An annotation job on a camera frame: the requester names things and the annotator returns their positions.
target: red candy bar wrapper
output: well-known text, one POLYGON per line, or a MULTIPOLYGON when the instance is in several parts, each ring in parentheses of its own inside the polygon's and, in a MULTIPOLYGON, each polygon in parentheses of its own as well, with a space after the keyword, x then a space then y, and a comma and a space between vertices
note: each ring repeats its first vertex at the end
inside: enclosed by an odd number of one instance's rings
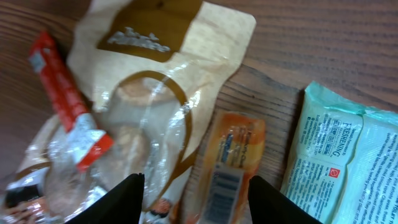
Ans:
POLYGON ((81 99, 73 77, 60 58, 55 41, 43 31, 34 42, 29 61, 68 133, 68 144, 80 172, 87 168, 113 144, 97 125, 81 99))

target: orange snack package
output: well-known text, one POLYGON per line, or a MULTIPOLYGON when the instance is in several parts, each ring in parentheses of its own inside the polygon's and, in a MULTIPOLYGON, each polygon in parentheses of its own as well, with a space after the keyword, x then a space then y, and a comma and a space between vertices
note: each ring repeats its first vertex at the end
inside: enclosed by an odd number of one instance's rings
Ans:
POLYGON ((249 114, 220 112, 211 130, 188 224, 239 223, 249 180, 258 170, 266 124, 249 114))

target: mint green package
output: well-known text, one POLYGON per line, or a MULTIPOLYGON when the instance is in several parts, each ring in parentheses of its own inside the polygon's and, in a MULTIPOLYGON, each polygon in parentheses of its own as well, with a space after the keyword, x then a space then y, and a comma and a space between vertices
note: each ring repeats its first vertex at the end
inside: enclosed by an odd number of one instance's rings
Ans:
POLYGON ((398 223, 398 114, 368 108, 333 223, 398 223))
POLYGON ((398 114, 305 90, 281 192, 322 223, 398 223, 398 114))
POLYGON ((363 127, 363 105, 318 83, 305 89, 281 192, 322 223, 330 223, 363 127))

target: wood grain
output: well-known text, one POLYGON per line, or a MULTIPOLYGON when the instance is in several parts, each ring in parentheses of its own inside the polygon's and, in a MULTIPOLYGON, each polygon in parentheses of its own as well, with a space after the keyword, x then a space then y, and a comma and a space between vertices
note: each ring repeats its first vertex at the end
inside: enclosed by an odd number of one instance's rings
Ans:
MULTIPOLYGON (((398 112, 398 1, 212 2, 257 19, 246 58, 221 89, 216 109, 265 119, 259 175, 274 187, 281 185, 303 89, 312 80, 359 103, 398 112)), ((27 63, 30 45, 45 27, 68 52, 88 5, 89 0, 0 0, 0 194, 53 113, 27 63)))

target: snack wrapper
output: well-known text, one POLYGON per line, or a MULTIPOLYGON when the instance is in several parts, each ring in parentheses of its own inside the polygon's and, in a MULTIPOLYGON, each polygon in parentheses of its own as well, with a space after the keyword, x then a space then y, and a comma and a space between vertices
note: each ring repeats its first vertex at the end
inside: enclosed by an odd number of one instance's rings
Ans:
POLYGON ((113 144, 105 131, 96 128, 72 76, 62 62, 55 42, 44 31, 30 51, 29 61, 38 73, 54 110, 68 133, 73 161, 84 172, 113 144))
POLYGON ((187 224, 239 223, 264 152, 265 131, 265 122, 249 114, 218 113, 187 224))

